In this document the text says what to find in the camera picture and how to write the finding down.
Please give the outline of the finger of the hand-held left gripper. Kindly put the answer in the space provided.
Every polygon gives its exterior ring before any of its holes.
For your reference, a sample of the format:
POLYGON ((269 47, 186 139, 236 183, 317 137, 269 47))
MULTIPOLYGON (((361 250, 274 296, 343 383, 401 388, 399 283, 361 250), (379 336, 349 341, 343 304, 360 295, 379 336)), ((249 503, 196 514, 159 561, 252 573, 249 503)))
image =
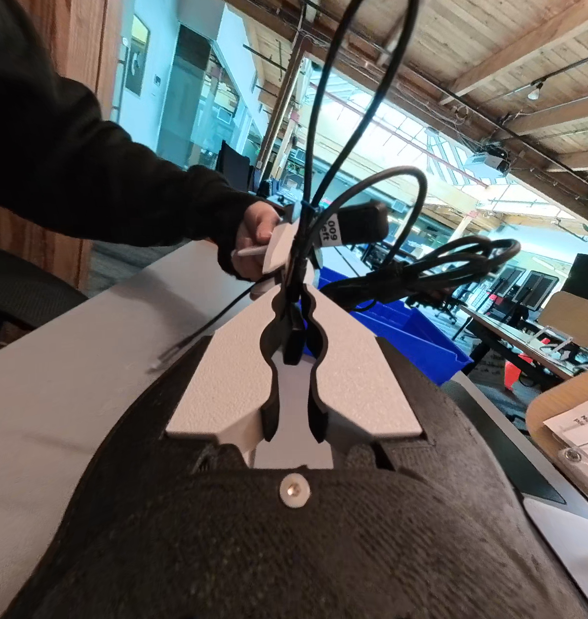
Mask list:
POLYGON ((294 223, 284 221, 274 228, 264 255, 263 275, 269 275, 288 266, 298 228, 298 221, 294 223))
POLYGON ((312 246, 306 255, 305 270, 303 273, 303 284, 319 287, 319 280, 322 268, 321 248, 312 246))

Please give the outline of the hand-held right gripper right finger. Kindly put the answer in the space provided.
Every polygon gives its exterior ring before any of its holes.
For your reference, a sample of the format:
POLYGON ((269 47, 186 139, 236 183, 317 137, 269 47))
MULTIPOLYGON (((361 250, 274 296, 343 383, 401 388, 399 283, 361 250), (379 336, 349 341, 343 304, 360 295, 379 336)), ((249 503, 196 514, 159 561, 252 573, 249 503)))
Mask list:
POLYGON ((341 468, 352 447, 418 441, 423 428, 371 330, 306 285, 308 425, 327 447, 311 468, 341 468))

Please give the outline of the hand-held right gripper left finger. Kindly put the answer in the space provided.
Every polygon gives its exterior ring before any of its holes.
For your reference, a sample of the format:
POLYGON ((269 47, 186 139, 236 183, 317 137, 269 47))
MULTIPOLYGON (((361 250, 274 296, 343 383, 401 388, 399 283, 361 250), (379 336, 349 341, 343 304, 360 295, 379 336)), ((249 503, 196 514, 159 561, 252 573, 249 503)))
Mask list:
POLYGON ((274 367, 260 338, 276 318, 280 286, 266 291, 209 338, 165 433, 172 439, 234 445, 253 466, 264 440, 262 408, 272 395, 274 367))

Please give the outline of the large blue plastic bin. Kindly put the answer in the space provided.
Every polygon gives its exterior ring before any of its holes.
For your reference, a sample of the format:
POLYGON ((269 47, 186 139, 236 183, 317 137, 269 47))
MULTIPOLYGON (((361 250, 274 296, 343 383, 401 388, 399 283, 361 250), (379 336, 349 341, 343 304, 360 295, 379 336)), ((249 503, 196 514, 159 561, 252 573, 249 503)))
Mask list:
POLYGON ((318 386, 333 378, 339 386, 358 379, 379 386, 390 374, 380 344, 397 350, 437 386, 472 361, 419 310, 400 301, 347 313, 314 285, 304 283, 301 302, 310 326, 319 330, 318 386))

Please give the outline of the person's left forearm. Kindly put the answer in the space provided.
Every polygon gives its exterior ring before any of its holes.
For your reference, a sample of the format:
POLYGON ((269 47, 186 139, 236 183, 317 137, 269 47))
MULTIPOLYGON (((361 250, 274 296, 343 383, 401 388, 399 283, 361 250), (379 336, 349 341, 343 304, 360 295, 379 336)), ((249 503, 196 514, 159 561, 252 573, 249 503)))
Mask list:
POLYGON ((0 207, 65 236, 173 246, 209 239, 228 274, 253 281, 255 257, 233 259, 257 201, 205 166, 159 158, 102 117, 95 94, 62 77, 16 1, 0 1, 0 207))

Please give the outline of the grey desk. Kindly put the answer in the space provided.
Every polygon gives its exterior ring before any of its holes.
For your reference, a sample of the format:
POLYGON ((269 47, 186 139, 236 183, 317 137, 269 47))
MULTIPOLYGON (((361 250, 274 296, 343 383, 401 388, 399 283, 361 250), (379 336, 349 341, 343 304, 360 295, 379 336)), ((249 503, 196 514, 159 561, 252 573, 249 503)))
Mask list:
MULTIPOLYGON (((187 244, 74 310, 0 350, 0 615, 35 569, 97 447, 159 374, 155 359, 249 286, 221 271, 215 245, 187 244)), ((293 402, 263 468, 333 468, 330 446, 306 429, 311 361, 285 367, 293 402)), ((588 594, 588 504, 516 431, 511 440, 566 501, 527 495, 563 563, 588 594)))

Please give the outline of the person's left hand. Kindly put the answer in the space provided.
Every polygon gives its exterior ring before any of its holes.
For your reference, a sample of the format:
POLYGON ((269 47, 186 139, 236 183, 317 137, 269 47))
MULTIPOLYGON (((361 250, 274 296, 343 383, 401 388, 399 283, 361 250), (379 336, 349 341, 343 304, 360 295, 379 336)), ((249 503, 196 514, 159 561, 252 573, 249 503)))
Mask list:
POLYGON ((264 258, 259 255, 243 256, 240 252, 269 244, 279 223, 279 213, 268 202, 256 201, 245 210, 231 254, 231 263, 239 278, 256 282, 262 277, 264 258))

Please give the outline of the ceiling projector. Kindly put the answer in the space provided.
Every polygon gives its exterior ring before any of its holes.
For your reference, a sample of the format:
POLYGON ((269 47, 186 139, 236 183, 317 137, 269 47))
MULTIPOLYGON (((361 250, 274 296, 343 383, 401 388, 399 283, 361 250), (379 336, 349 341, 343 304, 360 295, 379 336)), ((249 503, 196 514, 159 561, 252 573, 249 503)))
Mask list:
POLYGON ((463 167, 476 178, 495 180, 507 176, 511 162, 506 149, 498 145, 488 145, 482 151, 470 155, 463 167))

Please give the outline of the black portrait monitor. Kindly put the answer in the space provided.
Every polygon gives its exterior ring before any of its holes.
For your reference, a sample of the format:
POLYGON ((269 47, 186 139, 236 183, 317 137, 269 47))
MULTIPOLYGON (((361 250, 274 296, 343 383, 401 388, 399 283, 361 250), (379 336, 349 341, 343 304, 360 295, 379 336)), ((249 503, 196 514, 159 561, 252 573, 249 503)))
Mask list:
POLYGON ((559 281, 553 275, 531 270, 516 293, 515 300, 531 311, 538 311, 559 281))
POLYGON ((494 281, 490 293, 492 296, 504 298, 509 290, 525 273, 525 269, 517 266, 505 267, 494 281))

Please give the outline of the wooden background table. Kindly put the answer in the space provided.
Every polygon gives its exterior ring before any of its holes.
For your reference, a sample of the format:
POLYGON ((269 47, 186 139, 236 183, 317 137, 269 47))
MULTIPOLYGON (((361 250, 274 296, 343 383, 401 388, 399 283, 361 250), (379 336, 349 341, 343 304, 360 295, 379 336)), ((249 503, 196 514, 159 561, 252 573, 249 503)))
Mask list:
POLYGON ((467 306, 460 309, 469 318, 464 330, 478 340, 470 354, 472 362, 463 370, 465 375, 470 374, 491 351, 510 361, 543 390, 588 370, 588 349, 570 344, 569 357, 562 359, 560 351, 552 352, 555 344, 560 343, 559 336, 553 334, 552 343, 546 345, 542 341, 543 336, 510 327, 467 306))

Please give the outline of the black mesh office chair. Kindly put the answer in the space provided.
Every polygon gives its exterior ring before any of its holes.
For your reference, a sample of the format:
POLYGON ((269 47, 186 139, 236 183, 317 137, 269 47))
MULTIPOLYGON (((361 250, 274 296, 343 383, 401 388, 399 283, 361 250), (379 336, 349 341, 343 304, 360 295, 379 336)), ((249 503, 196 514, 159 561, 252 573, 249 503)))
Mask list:
POLYGON ((33 331, 87 300, 55 275, 0 250, 0 324, 33 331))

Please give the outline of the white printed instruction sheet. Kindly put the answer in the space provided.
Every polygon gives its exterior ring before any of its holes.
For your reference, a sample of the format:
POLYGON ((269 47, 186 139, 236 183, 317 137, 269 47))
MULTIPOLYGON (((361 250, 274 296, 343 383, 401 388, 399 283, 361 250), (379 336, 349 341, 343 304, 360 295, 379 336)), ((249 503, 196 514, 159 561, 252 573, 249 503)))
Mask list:
POLYGON ((588 461, 588 401, 544 421, 562 447, 573 449, 588 461))

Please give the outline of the framed wall picture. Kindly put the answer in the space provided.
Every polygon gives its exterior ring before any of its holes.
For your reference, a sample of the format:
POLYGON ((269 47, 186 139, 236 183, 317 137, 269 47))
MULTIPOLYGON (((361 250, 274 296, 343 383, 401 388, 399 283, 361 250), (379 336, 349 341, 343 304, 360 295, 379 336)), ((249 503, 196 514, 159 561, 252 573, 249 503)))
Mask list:
POLYGON ((136 14, 132 17, 131 34, 126 45, 126 69, 124 86, 136 96, 142 94, 145 65, 151 39, 151 31, 136 14))

